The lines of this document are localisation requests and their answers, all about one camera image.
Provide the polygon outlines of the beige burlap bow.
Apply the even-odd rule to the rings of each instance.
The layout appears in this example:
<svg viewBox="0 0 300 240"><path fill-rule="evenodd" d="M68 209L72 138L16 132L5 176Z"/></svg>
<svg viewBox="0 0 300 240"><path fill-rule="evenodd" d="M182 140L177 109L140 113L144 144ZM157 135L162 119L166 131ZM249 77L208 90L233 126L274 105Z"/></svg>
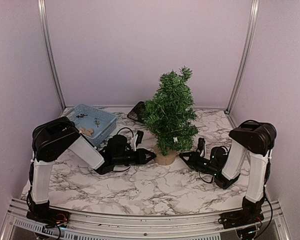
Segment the beige burlap bow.
<svg viewBox="0 0 300 240"><path fill-rule="evenodd" d="M78 128L79 132L85 136L88 136L90 138L93 137L93 134L94 134L94 130L92 128L84 128L82 126L80 126Z"/></svg>

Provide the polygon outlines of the light blue perforated plastic basket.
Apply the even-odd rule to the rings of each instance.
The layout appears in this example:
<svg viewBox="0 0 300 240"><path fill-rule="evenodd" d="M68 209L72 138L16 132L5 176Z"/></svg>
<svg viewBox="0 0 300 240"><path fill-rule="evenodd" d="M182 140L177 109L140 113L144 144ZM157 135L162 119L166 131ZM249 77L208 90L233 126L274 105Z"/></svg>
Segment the light blue perforated plastic basket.
<svg viewBox="0 0 300 240"><path fill-rule="evenodd" d="M93 130L86 138L96 147L101 145L117 126L115 114L85 104L65 110L62 116L72 121L77 129L81 128L82 132Z"/></svg>

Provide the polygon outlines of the small green christmas tree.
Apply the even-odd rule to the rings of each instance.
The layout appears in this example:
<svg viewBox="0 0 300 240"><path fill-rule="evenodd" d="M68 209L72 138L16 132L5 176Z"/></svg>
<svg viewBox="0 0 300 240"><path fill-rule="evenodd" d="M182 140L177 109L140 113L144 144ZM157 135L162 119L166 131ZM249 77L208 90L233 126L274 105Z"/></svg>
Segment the small green christmas tree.
<svg viewBox="0 0 300 240"><path fill-rule="evenodd" d="M193 71L183 66L177 71L164 73L159 78L159 86L153 97L145 102L143 120L145 126L155 135L153 148L159 165L167 166L175 161L178 153L193 147L198 128L193 108L194 98L188 86Z"/></svg>

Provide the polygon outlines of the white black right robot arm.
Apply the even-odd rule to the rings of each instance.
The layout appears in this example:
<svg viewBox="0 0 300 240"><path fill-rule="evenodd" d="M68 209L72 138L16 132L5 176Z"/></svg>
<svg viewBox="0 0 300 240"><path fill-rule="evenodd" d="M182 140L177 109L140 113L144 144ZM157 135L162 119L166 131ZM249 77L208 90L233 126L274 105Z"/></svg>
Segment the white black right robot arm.
<svg viewBox="0 0 300 240"><path fill-rule="evenodd" d="M205 140L198 140L195 151L182 152L179 157L192 170L211 176L210 183L226 190L234 185L249 164L249 177L241 209L222 213L218 222L225 229L261 222L262 205L266 200L265 188L271 171L272 151L277 130L269 122L246 120L232 129L229 148L216 146L205 158Z"/></svg>

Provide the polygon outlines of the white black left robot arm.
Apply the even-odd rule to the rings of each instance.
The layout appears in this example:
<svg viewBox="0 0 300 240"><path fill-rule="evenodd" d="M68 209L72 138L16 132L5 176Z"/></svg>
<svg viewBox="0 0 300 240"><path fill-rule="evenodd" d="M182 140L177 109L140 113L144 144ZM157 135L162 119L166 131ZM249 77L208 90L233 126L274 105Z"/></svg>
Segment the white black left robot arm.
<svg viewBox="0 0 300 240"><path fill-rule="evenodd" d="M114 171L116 166L145 165L157 155L138 147L143 136L143 131L139 130L128 141L127 137L117 133L99 150L88 140L83 128L76 127L66 116L37 126L32 132L26 217L42 223L66 223L69 212L50 206L49 190L55 165L71 156L99 175Z"/></svg>

